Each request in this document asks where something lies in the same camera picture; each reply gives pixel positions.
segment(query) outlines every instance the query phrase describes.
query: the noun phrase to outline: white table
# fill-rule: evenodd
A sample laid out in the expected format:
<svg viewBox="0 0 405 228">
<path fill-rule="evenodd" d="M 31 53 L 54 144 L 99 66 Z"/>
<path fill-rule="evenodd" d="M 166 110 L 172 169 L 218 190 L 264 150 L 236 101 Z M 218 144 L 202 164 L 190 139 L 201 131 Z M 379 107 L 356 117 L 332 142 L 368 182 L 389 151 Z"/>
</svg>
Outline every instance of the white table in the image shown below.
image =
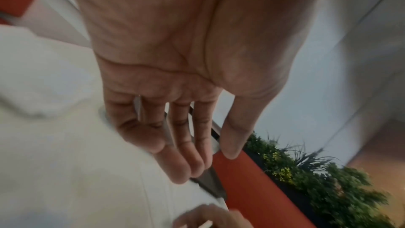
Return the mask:
<svg viewBox="0 0 405 228">
<path fill-rule="evenodd" d="M 168 183 L 148 153 L 124 142 L 104 123 L 99 114 L 102 84 L 90 48 L 43 41 L 95 76 L 94 93 L 91 99 L 51 119 L 24 117 L 0 103 L 0 221 L 5 222 L 5 213 L 15 214 L 22 206 L 32 211 L 40 205 L 57 227 L 64 223 L 80 228 L 159 228 L 152 223 L 159 219 L 159 213 L 162 218 L 167 215 L 162 209 L 173 216 L 203 203 L 226 207 L 223 200 L 214 199 L 192 182 L 180 186 Z M 25 144 L 29 141 L 32 148 L 13 149 L 14 138 L 25 140 Z M 19 156 L 21 159 L 12 163 L 16 161 L 14 153 L 30 155 L 40 147 L 43 150 L 33 159 Z M 142 169 L 155 175 L 145 181 Z M 155 190 L 145 188 L 145 182 L 153 181 L 158 181 Z M 172 198 L 160 201 L 162 190 L 172 192 Z"/>
</svg>

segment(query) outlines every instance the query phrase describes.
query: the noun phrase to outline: skin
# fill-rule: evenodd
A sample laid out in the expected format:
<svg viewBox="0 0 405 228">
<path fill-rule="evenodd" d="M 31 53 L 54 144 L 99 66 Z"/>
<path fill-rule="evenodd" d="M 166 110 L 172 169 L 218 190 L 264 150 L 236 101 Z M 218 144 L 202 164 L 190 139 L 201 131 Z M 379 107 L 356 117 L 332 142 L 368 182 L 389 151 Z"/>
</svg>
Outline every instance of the skin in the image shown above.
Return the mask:
<svg viewBox="0 0 405 228">
<path fill-rule="evenodd" d="M 236 97 L 220 147 L 226 157 L 238 156 L 261 112 L 286 83 L 317 0 L 77 2 L 111 121 L 126 141 L 151 152 L 173 182 L 184 183 L 211 166 L 212 114 L 223 89 Z M 166 103 L 175 145 L 162 127 Z"/>
<path fill-rule="evenodd" d="M 253 228 L 238 210 L 226 211 L 214 204 L 201 205 L 182 214 L 173 222 L 173 228 L 198 228 L 208 220 L 216 228 Z"/>
</svg>

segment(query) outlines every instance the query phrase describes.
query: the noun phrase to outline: foliage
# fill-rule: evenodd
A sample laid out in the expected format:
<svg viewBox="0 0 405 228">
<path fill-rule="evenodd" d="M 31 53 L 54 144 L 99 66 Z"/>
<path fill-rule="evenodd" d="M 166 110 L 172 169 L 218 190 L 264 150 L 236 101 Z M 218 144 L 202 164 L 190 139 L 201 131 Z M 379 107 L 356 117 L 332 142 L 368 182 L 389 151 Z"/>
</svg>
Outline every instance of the foliage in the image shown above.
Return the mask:
<svg viewBox="0 0 405 228">
<path fill-rule="evenodd" d="M 277 141 L 253 133 L 246 148 L 260 156 L 264 171 L 307 195 L 316 213 L 336 228 L 394 228 L 378 206 L 386 196 L 370 190 L 368 175 L 354 168 L 339 168 L 322 150 L 310 154 L 304 148 L 277 148 Z"/>
</svg>

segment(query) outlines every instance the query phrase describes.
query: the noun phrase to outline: palm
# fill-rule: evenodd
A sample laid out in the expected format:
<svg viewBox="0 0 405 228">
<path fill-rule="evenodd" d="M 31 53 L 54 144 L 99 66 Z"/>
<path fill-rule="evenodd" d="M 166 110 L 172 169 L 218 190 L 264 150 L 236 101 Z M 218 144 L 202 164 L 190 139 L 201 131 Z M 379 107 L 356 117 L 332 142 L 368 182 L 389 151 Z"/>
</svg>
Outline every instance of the palm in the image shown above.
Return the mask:
<svg viewBox="0 0 405 228">
<path fill-rule="evenodd" d="M 199 176 L 211 165 L 212 112 L 224 88 L 237 97 L 221 148 L 236 157 L 284 85 L 305 37 L 294 18 L 305 21 L 311 12 L 297 17 L 297 1 L 78 0 L 118 131 L 154 153 L 173 181 Z M 133 109 L 138 95 L 139 115 Z M 195 145 L 187 123 L 193 101 Z M 166 102 L 178 150 L 163 136 Z"/>
</svg>

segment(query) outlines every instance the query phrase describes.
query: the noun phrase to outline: hand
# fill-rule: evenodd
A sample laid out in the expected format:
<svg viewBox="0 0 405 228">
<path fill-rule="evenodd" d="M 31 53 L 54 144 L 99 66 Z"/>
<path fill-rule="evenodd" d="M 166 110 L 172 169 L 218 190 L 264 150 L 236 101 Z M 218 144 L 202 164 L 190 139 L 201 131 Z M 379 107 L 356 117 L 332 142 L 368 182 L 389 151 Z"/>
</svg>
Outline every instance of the hand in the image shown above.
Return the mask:
<svg viewBox="0 0 405 228">
<path fill-rule="evenodd" d="M 286 83 L 315 0 L 77 0 L 121 136 L 151 152 L 175 183 L 210 167 L 212 113 L 235 100 L 220 146 L 235 158 Z M 136 113 L 134 98 L 141 97 Z M 194 143 L 188 110 L 194 102 Z M 175 146 L 164 136 L 165 104 Z"/>
<path fill-rule="evenodd" d="M 184 213 L 173 222 L 173 228 L 198 228 L 208 220 L 217 228 L 253 228 L 239 211 L 226 211 L 214 204 L 201 205 Z"/>
</svg>

